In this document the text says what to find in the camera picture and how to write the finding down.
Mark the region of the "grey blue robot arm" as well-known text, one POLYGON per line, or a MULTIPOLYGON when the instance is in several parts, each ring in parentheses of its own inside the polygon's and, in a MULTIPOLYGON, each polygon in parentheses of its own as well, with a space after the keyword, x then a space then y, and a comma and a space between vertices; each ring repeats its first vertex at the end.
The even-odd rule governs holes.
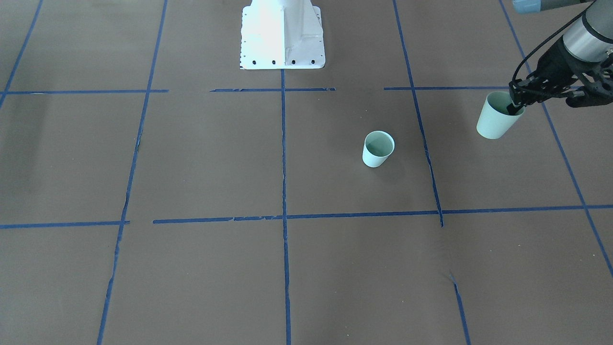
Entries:
POLYGON ((612 103, 612 2, 589 6, 544 41, 550 47, 525 79, 517 72, 509 83, 506 113, 558 98, 572 108, 612 103))

